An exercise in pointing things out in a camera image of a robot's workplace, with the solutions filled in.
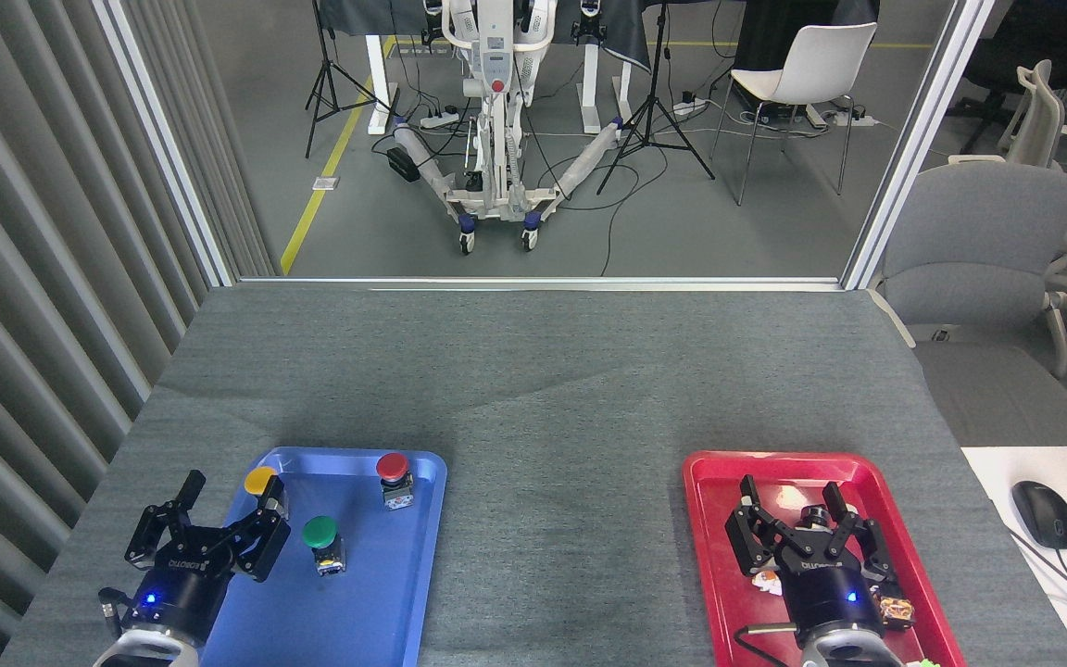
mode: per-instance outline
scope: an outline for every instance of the red tray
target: red tray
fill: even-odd
[[[763,508],[790,526],[797,522],[802,507],[822,503],[822,488],[827,481],[838,481],[847,503],[859,508],[860,514],[880,523],[903,591],[915,608],[917,624],[903,632],[890,630],[885,642],[905,663],[928,657],[943,667],[966,666],[901,511],[883,476],[871,461],[848,452],[699,451],[686,457],[682,477],[717,666],[767,666],[736,645],[733,634],[747,624],[789,620],[780,597],[760,590],[752,586],[750,577],[740,574],[727,539],[723,524],[740,502],[744,474],[753,475]],[[848,543],[857,556],[859,547],[855,540]],[[747,641],[785,664],[796,664],[800,657],[789,633],[753,635]]]

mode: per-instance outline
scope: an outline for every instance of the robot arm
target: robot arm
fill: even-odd
[[[203,487],[204,474],[192,470],[174,498],[144,509],[126,549],[126,560],[145,571],[143,583],[132,599],[115,588],[98,592],[117,641],[95,667],[194,667],[234,573],[255,582],[270,575],[291,534],[283,481],[270,477],[257,507],[223,528],[193,526],[187,515]]]
[[[911,625],[911,605],[896,582],[880,525],[860,518],[838,482],[826,485],[822,497],[825,504],[805,507],[790,527],[763,509],[754,478],[745,474],[740,504],[726,523],[740,573],[776,570],[803,650],[801,664],[825,666],[833,664],[830,656],[851,653],[857,664],[898,667],[901,660],[881,637],[885,629]],[[862,561],[846,549],[850,537],[859,542]]]

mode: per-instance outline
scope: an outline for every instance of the mesh chair back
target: mesh chair back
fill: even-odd
[[[808,25],[797,31],[770,100],[811,105],[850,93],[875,27],[875,22]]]
[[[906,324],[1021,327],[1064,243],[1067,173],[1004,163],[917,177],[885,250],[881,290]]]
[[[1029,110],[1007,147],[1008,163],[1051,165],[1064,127],[1064,106],[1049,85],[1051,60],[1040,60],[1029,70],[1019,68],[1024,101]]]

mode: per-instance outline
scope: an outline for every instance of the power strip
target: power strip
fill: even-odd
[[[698,113],[698,111],[706,109],[707,101],[700,97],[695,97],[694,101],[679,101],[678,105],[673,105],[673,115],[687,116]]]
[[[825,118],[818,116],[817,110],[813,108],[813,105],[805,105],[805,117],[810,118],[810,126],[814,130],[822,130],[826,126]]]
[[[839,127],[846,127],[846,111],[839,111],[833,115],[833,123]],[[861,118],[855,118],[855,123],[851,123],[854,127],[872,127],[878,125],[879,122],[873,116],[863,116]]]
[[[445,125],[450,125],[450,123],[456,123],[459,120],[459,114],[444,113],[439,114],[433,117],[418,118],[418,125],[424,128],[424,130],[433,130],[433,128],[442,127]]]

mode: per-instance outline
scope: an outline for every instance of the tripod stand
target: tripod stand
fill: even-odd
[[[310,144],[313,139],[315,139],[315,126],[319,125],[320,122],[327,120],[335,114],[340,113],[340,111],[347,111],[349,109],[356,109],[356,107],[363,107],[365,105],[373,105],[373,102],[380,102],[383,107],[391,107],[386,102],[378,100],[378,97],[373,95],[372,90],[368,90],[361,84],[360,81],[352,79],[352,75],[344,70],[339,64],[335,63],[329,54],[327,54],[327,38],[323,38],[323,32],[327,31],[329,37],[332,39],[333,47],[335,46],[335,30],[331,27],[323,26],[323,18],[319,13],[318,0],[313,0],[313,10],[315,11],[315,31],[319,34],[319,47],[323,53],[323,62],[319,66],[318,75],[315,75],[315,83],[313,83],[313,92],[307,96],[307,102],[304,105],[304,110],[309,109],[310,102],[315,100],[315,110],[313,111],[313,129],[307,134],[307,152],[304,153],[304,158],[310,157]],[[355,101],[347,107],[341,107],[337,100],[335,100],[335,80],[332,79],[332,72],[339,73],[344,79],[352,81],[352,84],[356,89],[361,90],[368,97],[364,101]],[[329,97],[323,96],[323,88],[327,88],[327,93]],[[325,106],[329,110],[325,113],[320,114],[320,106]]]
[[[632,117],[628,118],[626,127],[628,128],[628,133],[623,138],[623,143],[620,144],[620,150],[615,155],[615,160],[611,160],[611,164],[608,165],[607,173],[604,174],[604,180],[601,181],[599,189],[595,191],[596,194],[604,193],[604,186],[607,185],[609,178],[611,178],[611,171],[615,170],[615,165],[619,164],[619,161],[626,156],[634,155],[637,150],[653,146],[657,148],[674,148],[678,150],[689,150],[694,159],[699,161],[702,169],[705,170],[706,176],[711,177],[712,180],[715,179],[715,174],[712,173],[711,168],[707,168],[706,163],[702,161],[699,156],[699,152],[695,149],[694,144],[690,144],[690,140],[686,139],[685,132],[682,128],[678,126],[676,120],[670,115],[669,110],[662,105],[660,97],[656,96],[656,73],[660,72],[662,65],[662,42],[665,37],[665,12],[669,9],[669,0],[662,0],[662,13],[656,16],[656,54],[653,55],[653,79],[652,83],[649,84],[649,96],[644,97],[644,101],[640,102],[639,107],[636,107],[636,111],[632,113]],[[673,130],[678,132],[679,138],[682,139],[682,143],[685,146],[678,146],[678,144],[662,144],[660,141],[653,139],[653,109],[660,109],[662,115],[665,120],[670,122],[670,126],[673,126]],[[640,125],[643,123],[644,130],[640,130]],[[636,138],[636,143],[632,144],[632,139]]]

